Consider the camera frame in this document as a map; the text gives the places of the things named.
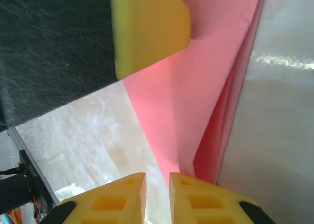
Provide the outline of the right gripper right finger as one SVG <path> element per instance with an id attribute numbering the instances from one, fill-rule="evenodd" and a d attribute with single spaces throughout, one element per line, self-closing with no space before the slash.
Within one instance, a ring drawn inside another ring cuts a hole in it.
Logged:
<path id="1" fill-rule="evenodd" d="M 173 224 L 272 224 L 253 200 L 182 173 L 169 174 Z"/>

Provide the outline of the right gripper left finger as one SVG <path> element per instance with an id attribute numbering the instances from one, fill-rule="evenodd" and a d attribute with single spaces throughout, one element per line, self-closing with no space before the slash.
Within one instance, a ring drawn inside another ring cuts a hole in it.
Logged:
<path id="1" fill-rule="evenodd" d="M 43 224 L 143 224 L 146 174 L 134 173 L 61 202 Z"/>

